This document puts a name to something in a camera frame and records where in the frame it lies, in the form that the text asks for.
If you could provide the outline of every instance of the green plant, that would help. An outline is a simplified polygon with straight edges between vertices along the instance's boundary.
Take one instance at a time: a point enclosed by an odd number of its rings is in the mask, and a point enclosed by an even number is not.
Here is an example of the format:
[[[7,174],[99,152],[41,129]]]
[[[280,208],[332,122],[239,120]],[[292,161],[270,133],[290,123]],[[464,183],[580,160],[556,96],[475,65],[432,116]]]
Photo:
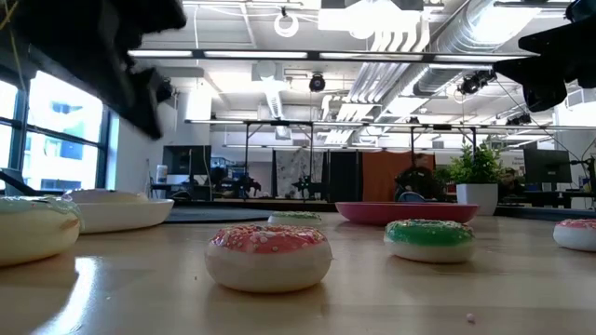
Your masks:
[[[472,154],[472,147],[465,146],[461,157],[452,158],[451,178],[457,184],[496,183],[502,174],[499,152],[481,144]]]

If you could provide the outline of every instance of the ceiling light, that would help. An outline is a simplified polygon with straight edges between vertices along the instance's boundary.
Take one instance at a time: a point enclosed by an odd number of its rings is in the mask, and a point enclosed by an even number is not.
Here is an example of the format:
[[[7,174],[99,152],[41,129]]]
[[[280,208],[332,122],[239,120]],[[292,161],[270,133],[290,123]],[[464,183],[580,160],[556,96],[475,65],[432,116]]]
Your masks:
[[[240,120],[184,120],[185,123],[208,124],[208,125],[242,125]]]
[[[420,61],[422,55],[406,53],[372,53],[372,52],[321,52],[322,60],[379,60],[379,61]]]
[[[444,62],[470,62],[470,63],[493,63],[500,60],[518,60],[528,58],[534,55],[470,55],[470,54],[453,54],[453,55],[437,55],[435,61]]]
[[[241,148],[244,149],[247,146],[244,144],[224,144],[222,145],[224,148]],[[263,145],[249,145],[249,148],[263,148]]]
[[[492,70],[488,64],[429,64],[429,68],[436,70]]]
[[[205,51],[208,59],[306,59],[306,52],[296,51]]]
[[[131,57],[153,58],[153,57],[193,57],[190,50],[131,50]]]
[[[361,127],[362,122],[313,122],[313,126],[343,126],[343,127]]]
[[[302,8],[304,6],[301,2],[282,2],[282,1],[219,1],[219,0],[205,0],[205,1],[193,1],[183,0],[183,6],[213,6],[213,7],[272,7],[277,8],[280,6],[291,7],[291,8]]]

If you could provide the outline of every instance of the donut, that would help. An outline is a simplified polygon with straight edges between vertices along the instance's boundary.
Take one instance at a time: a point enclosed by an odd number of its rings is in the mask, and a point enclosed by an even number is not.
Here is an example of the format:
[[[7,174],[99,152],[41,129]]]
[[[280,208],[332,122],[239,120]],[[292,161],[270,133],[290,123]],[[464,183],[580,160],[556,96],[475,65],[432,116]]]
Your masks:
[[[565,248],[596,251],[596,220],[565,220],[555,225],[552,237]]]
[[[205,251],[213,280],[246,292],[311,287],[323,279],[331,262],[327,237],[310,227],[231,226],[220,230]]]
[[[55,197],[0,197],[0,266],[41,260],[72,246],[83,221]]]
[[[385,228],[385,244],[396,256],[412,261],[467,261],[474,252],[474,233],[455,221],[393,221]]]
[[[77,204],[140,203],[149,201],[147,195],[145,194],[132,194],[128,192],[103,189],[74,190],[65,193],[63,197],[66,199],[71,199]]]
[[[313,212],[280,211],[271,214],[267,222],[272,225],[317,227],[320,226],[321,219]]]

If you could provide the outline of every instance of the wooden table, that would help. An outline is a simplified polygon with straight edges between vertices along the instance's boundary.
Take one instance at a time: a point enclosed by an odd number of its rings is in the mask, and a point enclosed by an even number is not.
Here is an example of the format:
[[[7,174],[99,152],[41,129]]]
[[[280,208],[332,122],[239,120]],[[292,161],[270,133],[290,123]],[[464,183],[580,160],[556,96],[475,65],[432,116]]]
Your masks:
[[[325,214],[335,260],[322,284],[255,295],[215,285],[216,225],[80,237],[58,257],[0,270],[4,334],[590,334],[596,259],[558,248],[552,223],[476,219],[470,263],[390,257],[383,228]],[[466,314],[476,316],[476,324]]]

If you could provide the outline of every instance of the window frame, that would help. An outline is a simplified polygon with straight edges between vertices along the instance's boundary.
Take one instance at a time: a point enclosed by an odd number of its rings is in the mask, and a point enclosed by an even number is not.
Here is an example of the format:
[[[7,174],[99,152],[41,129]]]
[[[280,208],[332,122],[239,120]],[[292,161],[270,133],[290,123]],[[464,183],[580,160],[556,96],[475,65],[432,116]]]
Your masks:
[[[27,139],[27,132],[46,135],[50,138],[70,141],[73,143],[94,146],[98,149],[97,169],[95,172],[95,187],[105,188],[106,184],[106,170],[107,170],[107,155],[108,155],[108,139],[110,136],[110,113],[109,107],[103,105],[102,121],[100,124],[100,138],[99,141],[89,141],[79,138],[74,135],[69,135],[59,131],[54,131],[44,127],[33,126],[27,124],[29,117],[29,95],[31,88],[31,78],[23,78],[26,92],[20,84],[20,79],[16,74],[9,74],[7,71],[0,71],[0,80],[16,86],[17,96],[15,102],[14,118],[9,119],[0,117],[0,125],[12,127],[12,139],[10,142],[10,154],[8,157],[8,167],[23,171],[23,162],[25,156],[25,146]]]

